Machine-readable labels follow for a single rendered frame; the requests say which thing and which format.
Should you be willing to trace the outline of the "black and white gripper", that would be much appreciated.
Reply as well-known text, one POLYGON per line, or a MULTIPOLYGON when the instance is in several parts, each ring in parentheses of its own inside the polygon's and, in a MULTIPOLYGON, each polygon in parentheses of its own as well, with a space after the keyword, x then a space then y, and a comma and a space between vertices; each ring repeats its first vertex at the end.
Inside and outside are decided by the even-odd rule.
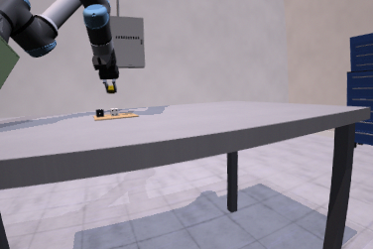
POLYGON ((106 79, 112 79, 114 91, 117 92, 115 80, 119 77, 119 69, 116 65, 116 57, 114 52, 113 41, 111 40, 108 44, 103 46, 95 46, 92 43, 93 58, 92 63, 95 70, 99 70, 98 74, 100 79, 103 79, 105 84, 106 92, 108 92, 108 83, 106 79), (104 56, 106 55, 106 56, 104 56), (100 70, 105 69, 105 70, 100 70), (114 85, 115 84, 115 85, 114 85))

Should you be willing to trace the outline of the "peach flat mat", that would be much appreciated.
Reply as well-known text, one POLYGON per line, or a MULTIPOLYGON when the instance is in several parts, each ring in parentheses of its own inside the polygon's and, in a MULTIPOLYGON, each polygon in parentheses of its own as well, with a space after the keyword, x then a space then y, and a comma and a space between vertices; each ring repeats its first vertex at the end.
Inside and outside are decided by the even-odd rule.
POLYGON ((131 117, 139 117, 139 115, 133 114, 133 113, 118 113, 118 116, 111 116, 111 114, 106 114, 104 117, 94 117, 95 121, 99 120, 109 120, 109 119, 120 119, 120 118, 131 118, 131 117), (118 118, 120 117, 120 118, 118 118))

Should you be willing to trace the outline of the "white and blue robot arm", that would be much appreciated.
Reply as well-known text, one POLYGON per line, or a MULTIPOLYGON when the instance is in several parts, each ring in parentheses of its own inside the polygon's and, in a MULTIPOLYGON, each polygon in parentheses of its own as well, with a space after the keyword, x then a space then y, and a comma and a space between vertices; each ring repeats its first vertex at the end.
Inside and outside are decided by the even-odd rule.
POLYGON ((108 44, 112 40, 108 0, 57 0, 35 16, 29 0, 0 0, 0 36, 6 43, 11 37, 31 57, 42 57, 55 48, 58 29, 81 5, 90 42, 108 44))

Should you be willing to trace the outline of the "yellow die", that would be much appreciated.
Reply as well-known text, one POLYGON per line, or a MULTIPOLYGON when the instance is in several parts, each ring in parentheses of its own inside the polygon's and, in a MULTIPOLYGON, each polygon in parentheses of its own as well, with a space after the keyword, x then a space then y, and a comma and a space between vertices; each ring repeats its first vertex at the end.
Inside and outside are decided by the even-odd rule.
POLYGON ((108 92, 109 92, 109 94, 110 94, 110 93, 115 93, 114 88, 113 88, 113 85, 109 85, 109 86, 108 86, 108 92))

